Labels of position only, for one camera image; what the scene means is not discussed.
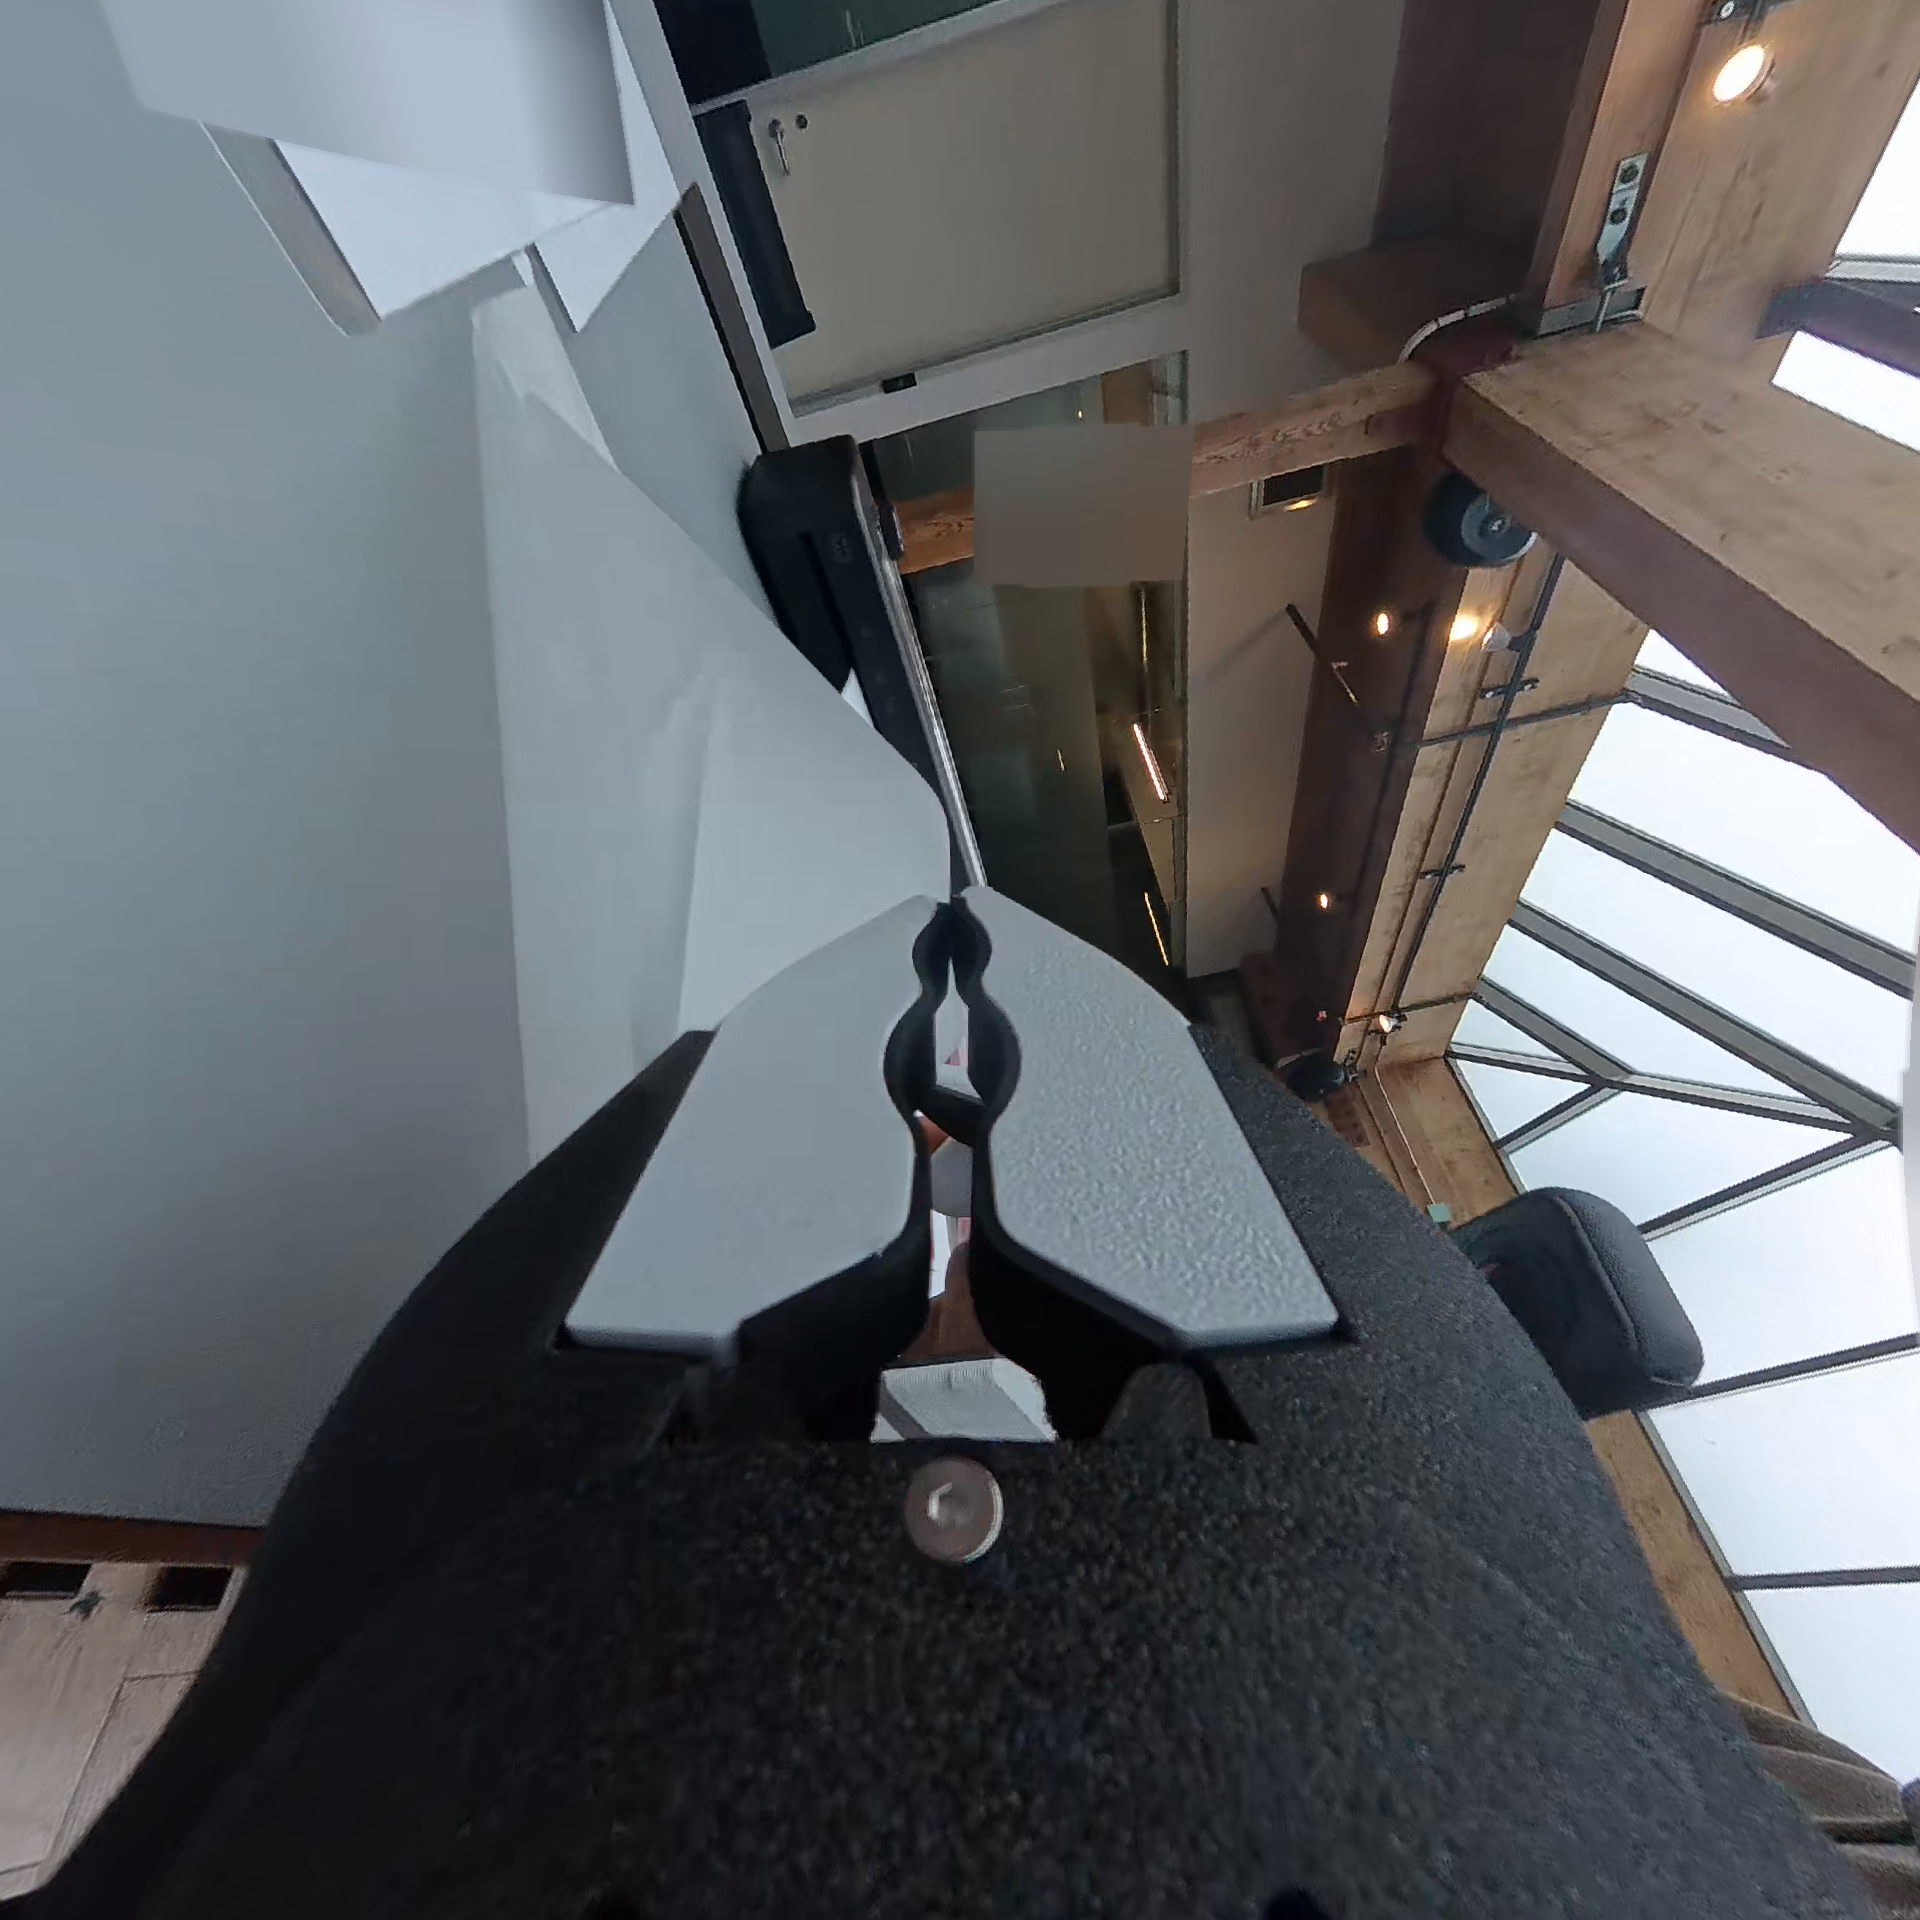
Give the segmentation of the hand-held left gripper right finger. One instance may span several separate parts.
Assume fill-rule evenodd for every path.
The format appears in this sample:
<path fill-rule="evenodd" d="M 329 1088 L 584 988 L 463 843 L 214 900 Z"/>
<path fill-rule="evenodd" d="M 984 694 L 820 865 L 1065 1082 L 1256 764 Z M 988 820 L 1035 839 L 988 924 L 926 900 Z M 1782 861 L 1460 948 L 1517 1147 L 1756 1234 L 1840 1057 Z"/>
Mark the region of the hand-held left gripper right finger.
<path fill-rule="evenodd" d="M 991 1339 L 1046 1356 L 1102 1330 L 1233 1356 L 1330 1334 L 1337 1307 L 1178 1008 L 994 888 L 953 905 Z"/>

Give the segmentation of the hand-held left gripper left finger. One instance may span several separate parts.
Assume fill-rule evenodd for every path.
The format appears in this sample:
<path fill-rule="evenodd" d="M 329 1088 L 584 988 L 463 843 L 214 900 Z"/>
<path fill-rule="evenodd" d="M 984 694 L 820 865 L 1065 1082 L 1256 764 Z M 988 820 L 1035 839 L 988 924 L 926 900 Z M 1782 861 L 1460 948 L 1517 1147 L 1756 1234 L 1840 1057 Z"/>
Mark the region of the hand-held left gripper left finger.
<path fill-rule="evenodd" d="M 922 1329 L 948 902 L 908 897 L 725 1017 L 563 1330 L 655 1356 L 898 1356 Z"/>

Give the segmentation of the white paper sheet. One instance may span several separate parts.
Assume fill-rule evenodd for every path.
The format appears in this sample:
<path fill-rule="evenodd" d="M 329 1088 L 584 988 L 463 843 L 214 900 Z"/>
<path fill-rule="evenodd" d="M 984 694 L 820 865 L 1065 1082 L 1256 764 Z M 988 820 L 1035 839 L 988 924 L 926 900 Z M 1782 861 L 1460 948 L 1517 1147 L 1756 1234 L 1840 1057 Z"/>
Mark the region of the white paper sheet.
<path fill-rule="evenodd" d="M 536 295 L 472 319 L 521 1065 L 619 1080 L 945 899 L 936 790 L 614 463 Z"/>

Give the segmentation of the black office chair headrest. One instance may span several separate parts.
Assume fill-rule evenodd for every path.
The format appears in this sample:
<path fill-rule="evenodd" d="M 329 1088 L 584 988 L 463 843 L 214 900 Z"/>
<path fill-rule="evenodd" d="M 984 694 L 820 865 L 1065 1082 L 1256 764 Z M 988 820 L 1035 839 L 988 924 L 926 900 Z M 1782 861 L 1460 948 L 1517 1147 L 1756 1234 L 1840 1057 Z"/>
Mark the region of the black office chair headrest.
<path fill-rule="evenodd" d="M 1643 1233 L 1607 1199 L 1530 1188 L 1451 1239 L 1545 1356 L 1584 1419 L 1683 1399 L 1704 1347 Z"/>

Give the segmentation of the glass skylight window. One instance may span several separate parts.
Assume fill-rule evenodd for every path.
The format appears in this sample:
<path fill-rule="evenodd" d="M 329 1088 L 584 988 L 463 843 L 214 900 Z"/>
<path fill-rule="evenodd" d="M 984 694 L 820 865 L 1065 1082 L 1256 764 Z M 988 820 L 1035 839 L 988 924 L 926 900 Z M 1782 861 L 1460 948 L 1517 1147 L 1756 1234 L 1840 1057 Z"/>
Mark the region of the glass skylight window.
<path fill-rule="evenodd" d="M 1818 266 L 1672 339 L 1916 451 Z M 1916 843 L 1648 626 L 1454 1042 L 1523 1188 L 1644 1234 L 1704 1347 L 1632 1416 L 1791 1705 L 1916 1766 Z"/>

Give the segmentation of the round black ceiling speaker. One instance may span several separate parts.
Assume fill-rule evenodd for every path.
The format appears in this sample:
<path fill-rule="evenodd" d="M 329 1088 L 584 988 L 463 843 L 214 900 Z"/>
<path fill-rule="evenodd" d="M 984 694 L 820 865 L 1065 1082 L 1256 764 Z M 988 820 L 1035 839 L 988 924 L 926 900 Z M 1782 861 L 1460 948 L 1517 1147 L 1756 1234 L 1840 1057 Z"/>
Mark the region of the round black ceiling speaker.
<path fill-rule="evenodd" d="M 1539 540 L 1534 527 L 1456 468 L 1427 493 L 1420 531 L 1449 564 L 1466 569 L 1517 564 Z"/>

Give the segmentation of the wooden ceiling beam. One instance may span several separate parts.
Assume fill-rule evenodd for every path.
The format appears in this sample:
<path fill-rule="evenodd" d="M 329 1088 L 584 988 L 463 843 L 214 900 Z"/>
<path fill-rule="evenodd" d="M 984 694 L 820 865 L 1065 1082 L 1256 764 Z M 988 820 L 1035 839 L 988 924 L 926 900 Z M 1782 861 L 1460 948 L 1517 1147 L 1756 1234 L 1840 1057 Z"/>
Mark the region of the wooden ceiling beam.
<path fill-rule="evenodd" d="M 1648 323 L 1519 341 L 1487 313 L 1414 361 L 1407 439 L 1916 843 L 1913 448 Z"/>

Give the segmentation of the wooden crate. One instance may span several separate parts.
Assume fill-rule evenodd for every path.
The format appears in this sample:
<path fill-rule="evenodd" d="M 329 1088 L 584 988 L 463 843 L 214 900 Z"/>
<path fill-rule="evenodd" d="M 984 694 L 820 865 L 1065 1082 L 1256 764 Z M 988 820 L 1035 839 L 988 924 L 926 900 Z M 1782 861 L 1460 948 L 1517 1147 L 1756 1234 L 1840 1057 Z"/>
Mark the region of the wooden crate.
<path fill-rule="evenodd" d="M 245 1569 L 4 1559 L 3 1898 L 46 1882 L 172 1719 Z"/>

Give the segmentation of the beige cabinet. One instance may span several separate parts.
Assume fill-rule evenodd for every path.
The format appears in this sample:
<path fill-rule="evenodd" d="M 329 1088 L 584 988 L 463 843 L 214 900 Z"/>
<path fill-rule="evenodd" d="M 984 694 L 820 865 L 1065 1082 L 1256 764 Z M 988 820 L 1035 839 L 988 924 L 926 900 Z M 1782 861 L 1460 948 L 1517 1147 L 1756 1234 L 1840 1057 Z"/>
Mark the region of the beige cabinet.
<path fill-rule="evenodd" d="M 1175 3 L 952 12 L 694 125 L 797 413 L 1180 288 Z"/>

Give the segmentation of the wooden post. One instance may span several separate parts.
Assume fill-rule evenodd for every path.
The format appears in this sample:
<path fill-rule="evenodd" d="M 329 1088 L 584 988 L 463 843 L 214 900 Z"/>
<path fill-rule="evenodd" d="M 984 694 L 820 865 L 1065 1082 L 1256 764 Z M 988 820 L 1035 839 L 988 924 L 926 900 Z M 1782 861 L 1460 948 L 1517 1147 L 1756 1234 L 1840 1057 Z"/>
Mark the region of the wooden post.
<path fill-rule="evenodd" d="M 1454 1042 L 1644 644 L 1548 544 L 1443 557 L 1422 529 L 1443 476 L 1420 448 L 1336 468 L 1275 934 L 1240 969 L 1275 1065 Z"/>

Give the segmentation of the metal beam bracket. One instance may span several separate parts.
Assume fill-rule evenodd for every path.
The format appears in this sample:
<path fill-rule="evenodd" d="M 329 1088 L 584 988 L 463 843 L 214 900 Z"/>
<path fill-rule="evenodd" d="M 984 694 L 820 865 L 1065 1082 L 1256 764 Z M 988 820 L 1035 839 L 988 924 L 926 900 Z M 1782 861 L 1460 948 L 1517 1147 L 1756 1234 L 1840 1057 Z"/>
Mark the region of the metal beam bracket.
<path fill-rule="evenodd" d="M 1545 339 L 1568 331 L 1604 331 L 1638 323 L 1644 316 L 1644 283 L 1629 273 L 1628 244 L 1638 223 L 1650 171 L 1652 157 L 1648 152 L 1618 157 L 1606 214 L 1595 232 L 1584 290 L 1578 298 L 1555 304 L 1523 302 L 1517 323 L 1524 337 Z"/>

